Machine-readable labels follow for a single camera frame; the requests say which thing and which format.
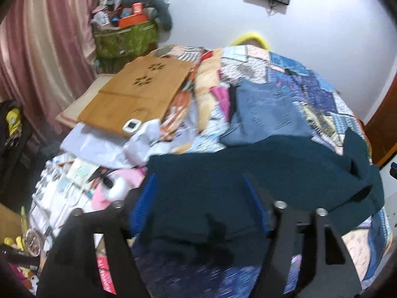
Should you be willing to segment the orange box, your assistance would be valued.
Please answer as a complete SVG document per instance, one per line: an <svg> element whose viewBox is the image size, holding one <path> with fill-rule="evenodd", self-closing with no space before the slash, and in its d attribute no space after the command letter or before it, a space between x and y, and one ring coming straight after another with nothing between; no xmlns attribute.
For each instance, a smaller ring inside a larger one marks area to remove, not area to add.
<svg viewBox="0 0 397 298"><path fill-rule="evenodd" d="M135 26L144 22L147 22L149 20L148 16L146 14L134 14L130 15L124 18L120 18L118 21L118 26L120 28L126 28L130 26Z"/></svg>

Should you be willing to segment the pink white plush toy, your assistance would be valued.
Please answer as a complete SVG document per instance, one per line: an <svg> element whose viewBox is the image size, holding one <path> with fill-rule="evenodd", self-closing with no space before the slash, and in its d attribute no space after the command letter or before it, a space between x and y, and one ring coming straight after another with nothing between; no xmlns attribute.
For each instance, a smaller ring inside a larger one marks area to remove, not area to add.
<svg viewBox="0 0 397 298"><path fill-rule="evenodd" d="M117 200L125 200L132 189L141 186L144 177L139 169L121 169L100 178L92 198L93 209L104 210Z"/></svg>

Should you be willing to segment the folded blue jeans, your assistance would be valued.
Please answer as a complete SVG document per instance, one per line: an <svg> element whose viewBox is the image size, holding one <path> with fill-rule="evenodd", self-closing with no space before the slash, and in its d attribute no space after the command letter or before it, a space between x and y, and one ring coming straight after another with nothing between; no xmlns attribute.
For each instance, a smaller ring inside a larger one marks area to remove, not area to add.
<svg viewBox="0 0 397 298"><path fill-rule="evenodd" d="M313 133L290 95L271 83L241 78L235 91L235 111L220 143L226 147L248 145L273 135L311 137Z"/></svg>

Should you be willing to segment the grey plush toy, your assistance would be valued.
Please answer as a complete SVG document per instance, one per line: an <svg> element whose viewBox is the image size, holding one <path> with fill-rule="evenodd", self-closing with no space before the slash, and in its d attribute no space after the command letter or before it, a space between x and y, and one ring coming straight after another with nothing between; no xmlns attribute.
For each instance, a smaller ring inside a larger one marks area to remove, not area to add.
<svg viewBox="0 0 397 298"><path fill-rule="evenodd" d="M128 7L134 3L142 3L144 6L155 10L149 18L154 20L165 32L170 32L173 27L169 6L164 0L120 0L121 7Z"/></svg>

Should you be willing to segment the yellow plush pillow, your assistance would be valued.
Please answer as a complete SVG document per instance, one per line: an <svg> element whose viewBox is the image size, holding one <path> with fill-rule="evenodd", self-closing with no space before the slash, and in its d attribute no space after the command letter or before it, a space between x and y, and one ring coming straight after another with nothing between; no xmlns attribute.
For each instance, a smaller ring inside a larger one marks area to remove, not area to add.
<svg viewBox="0 0 397 298"><path fill-rule="evenodd" d="M246 34L242 34L235 39L231 46L238 46L243 44L248 44L249 42L254 42L258 47L264 50L270 50L270 44L268 41L258 32L248 32Z"/></svg>

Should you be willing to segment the white grey cloth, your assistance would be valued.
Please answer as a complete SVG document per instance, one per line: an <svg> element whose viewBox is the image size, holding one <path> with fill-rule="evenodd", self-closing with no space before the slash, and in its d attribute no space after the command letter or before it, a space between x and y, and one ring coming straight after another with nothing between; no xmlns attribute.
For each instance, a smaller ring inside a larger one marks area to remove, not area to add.
<svg viewBox="0 0 397 298"><path fill-rule="evenodd" d="M132 137L119 137L78 123L61 143L61 150L90 163L111 169L145 166L160 140L161 121L143 123Z"/></svg>

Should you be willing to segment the green fabric storage bag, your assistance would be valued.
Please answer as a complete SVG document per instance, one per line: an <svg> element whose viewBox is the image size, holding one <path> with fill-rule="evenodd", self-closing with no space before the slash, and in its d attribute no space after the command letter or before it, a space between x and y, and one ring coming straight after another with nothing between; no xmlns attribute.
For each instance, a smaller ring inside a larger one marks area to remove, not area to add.
<svg viewBox="0 0 397 298"><path fill-rule="evenodd" d="M158 47L158 28L149 20L117 30L94 32L98 58L140 57Z"/></svg>

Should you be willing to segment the wooden door frame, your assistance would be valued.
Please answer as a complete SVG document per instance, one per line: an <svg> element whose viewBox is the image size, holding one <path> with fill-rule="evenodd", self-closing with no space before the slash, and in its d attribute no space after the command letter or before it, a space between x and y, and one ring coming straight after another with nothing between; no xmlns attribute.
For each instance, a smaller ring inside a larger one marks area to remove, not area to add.
<svg viewBox="0 0 397 298"><path fill-rule="evenodd" d="M364 126L371 145L371 158L381 168L396 153L397 133L396 77L371 120Z"/></svg>

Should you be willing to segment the white digital clock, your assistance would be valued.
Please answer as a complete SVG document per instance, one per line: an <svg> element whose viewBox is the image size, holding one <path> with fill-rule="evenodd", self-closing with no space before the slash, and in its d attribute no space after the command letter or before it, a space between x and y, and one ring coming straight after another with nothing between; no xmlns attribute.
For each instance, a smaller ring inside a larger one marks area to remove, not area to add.
<svg viewBox="0 0 397 298"><path fill-rule="evenodd" d="M133 135L134 133L136 133L139 130L141 124L142 124L142 122L140 120L132 118L124 124L123 132Z"/></svg>

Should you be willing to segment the blue patchwork quilt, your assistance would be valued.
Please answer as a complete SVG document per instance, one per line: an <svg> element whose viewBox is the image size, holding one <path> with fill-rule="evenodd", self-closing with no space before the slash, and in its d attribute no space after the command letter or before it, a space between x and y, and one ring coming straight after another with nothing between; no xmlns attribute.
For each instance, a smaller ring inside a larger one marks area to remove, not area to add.
<svg viewBox="0 0 397 298"><path fill-rule="evenodd" d="M224 48L220 63L221 78L228 84L232 96L232 115L239 80L246 78L253 83L271 83L290 95L312 128L313 135L309 137L312 141L342 154L347 131L355 132L364 140L358 120L336 90L301 63L252 46L243 51ZM380 211L368 217L374 229L380 228ZM342 244L343 234L337 232L326 209L309 213L310 224L300 228L296 235L293 256L301 257L301 265L289 294L292 297L358 295L361 284ZM263 261L258 266L185 264L142 246L139 237L132 250L150 297L251 297L263 264Z"/></svg>

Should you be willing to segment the dark teal pants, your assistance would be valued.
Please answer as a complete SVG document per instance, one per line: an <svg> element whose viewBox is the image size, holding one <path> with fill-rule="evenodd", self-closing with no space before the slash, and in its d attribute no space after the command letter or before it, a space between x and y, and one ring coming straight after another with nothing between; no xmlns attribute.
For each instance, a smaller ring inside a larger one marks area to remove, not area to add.
<svg viewBox="0 0 397 298"><path fill-rule="evenodd" d="M185 264L258 266L270 240L255 221L245 173L294 209L326 209L340 234L384 206L379 170L355 132L347 131L342 154L308 137L275 135L214 153L151 157L146 177L157 176L157 193L139 243Z"/></svg>

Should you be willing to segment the wooden lap desk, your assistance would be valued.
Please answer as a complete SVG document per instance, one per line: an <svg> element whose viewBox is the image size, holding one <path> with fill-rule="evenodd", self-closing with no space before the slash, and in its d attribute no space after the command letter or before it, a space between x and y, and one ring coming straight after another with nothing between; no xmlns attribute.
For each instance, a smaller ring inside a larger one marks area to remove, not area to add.
<svg viewBox="0 0 397 298"><path fill-rule="evenodd" d="M130 119L162 119L194 63L171 58L139 57L125 65L82 110L78 120L107 133L128 137Z"/></svg>

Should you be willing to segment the pink beige striped curtain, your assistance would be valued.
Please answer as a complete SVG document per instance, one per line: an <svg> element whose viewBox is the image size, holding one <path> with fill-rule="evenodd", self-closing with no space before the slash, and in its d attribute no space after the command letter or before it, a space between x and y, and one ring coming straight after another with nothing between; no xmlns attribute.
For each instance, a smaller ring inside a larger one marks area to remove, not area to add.
<svg viewBox="0 0 397 298"><path fill-rule="evenodd" d="M99 0L11 0L1 21L1 99L16 100L45 140L56 116L90 87L96 46L90 16Z"/></svg>

